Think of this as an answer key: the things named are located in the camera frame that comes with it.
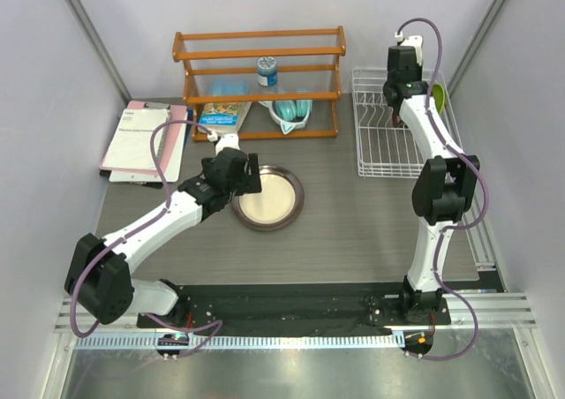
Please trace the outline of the brown rimmed cream plate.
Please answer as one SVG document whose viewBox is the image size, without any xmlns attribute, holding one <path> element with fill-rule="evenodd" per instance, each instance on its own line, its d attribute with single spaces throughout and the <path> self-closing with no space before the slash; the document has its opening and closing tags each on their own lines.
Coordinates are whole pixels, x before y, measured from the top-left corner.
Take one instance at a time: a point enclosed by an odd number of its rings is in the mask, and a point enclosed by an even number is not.
<svg viewBox="0 0 565 399">
<path fill-rule="evenodd" d="M 236 197 L 231 210 L 247 228 L 280 230 L 295 221 L 305 203 L 305 189 L 297 176 L 280 166 L 261 165 L 262 191 Z"/>
</svg>

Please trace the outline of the red rimmed grey plate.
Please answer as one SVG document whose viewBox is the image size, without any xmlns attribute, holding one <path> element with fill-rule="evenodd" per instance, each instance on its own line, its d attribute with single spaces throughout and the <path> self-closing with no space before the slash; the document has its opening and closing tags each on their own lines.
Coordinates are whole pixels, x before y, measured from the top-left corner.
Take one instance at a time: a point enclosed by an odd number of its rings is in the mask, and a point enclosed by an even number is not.
<svg viewBox="0 0 565 399">
<path fill-rule="evenodd" d="M 391 124 L 394 128 L 398 128 L 403 124 L 403 121 L 399 116 L 401 104 L 395 103 L 395 104 L 389 105 L 389 107 L 392 111 L 392 113 L 391 113 Z"/>
</svg>

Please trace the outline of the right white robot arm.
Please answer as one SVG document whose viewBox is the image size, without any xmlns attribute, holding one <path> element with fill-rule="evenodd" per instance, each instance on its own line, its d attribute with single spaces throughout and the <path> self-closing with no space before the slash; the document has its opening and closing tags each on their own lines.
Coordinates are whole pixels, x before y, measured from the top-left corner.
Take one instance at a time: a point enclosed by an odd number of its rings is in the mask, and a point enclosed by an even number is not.
<svg viewBox="0 0 565 399">
<path fill-rule="evenodd" d="M 478 158 L 463 153 L 442 122 L 434 98 L 427 95 L 431 86 L 423 79 L 420 40 L 412 36 L 388 49 L 383 87 L 393 120 L 407 125 L 426 159 L 411 194 L 419 219 L 415 256 L 397 301 L 400 316 L 410 324 L 441 309 L 448 244 L 471 207 L 479 169 Z"/>
</svg>

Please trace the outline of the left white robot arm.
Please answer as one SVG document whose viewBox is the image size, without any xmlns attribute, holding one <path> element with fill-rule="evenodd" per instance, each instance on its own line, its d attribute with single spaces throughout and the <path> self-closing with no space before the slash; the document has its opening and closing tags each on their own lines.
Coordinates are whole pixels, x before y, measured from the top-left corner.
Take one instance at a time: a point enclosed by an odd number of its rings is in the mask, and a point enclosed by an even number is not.
<svg viewBox="0 0 565 399">
<path fill-rule="evenodd" d="M 150 313 L 168 327 L 188 315 L 171 282 L 133 279 L 140 264 L 173 237 L 223 210 L 234 198 L 261 191 L 257 154 L 226 147 L 201 162 L 202 171 L 181 183 L 158 208 L 127 227 L 76 244 L 64 288 L 96 323 L 108 325 L 128 311 Z"/>
</svg>

